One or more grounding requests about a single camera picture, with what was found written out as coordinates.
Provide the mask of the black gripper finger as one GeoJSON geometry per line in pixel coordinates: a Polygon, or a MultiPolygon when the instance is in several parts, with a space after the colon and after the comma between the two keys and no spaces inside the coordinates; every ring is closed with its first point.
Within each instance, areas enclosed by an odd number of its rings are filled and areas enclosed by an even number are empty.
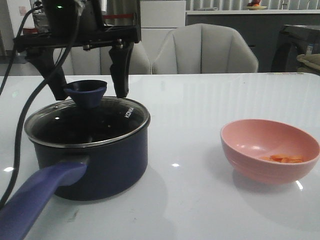
{"type": "Polygon", "coordinates": [[[112,46],[109,56],[112,64],[109,68],[117,98],[126,98],[129,93],[129,67],[134,42],[124,42],[112,46]]]}
{"type": "Polygon", "coordinates": [[[54,48],[28,48],[25,59],[38,70],[44,79],[49,78],[47,85],[54,98],[62,101],[67,98],[64,91],[66,79],[63,68],[54,62],[54,51],[54,48]]]}

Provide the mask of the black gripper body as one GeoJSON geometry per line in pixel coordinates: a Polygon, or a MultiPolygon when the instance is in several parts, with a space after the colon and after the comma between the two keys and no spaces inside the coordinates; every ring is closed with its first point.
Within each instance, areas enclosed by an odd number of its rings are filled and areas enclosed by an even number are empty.
{"type": "Polygon", "coordinates": [[[48,23],[44,33],[17,36],[18,52],[74,47],[99,47],[141,41],[141,4],[138,0],[44,0],[48,23]]]}

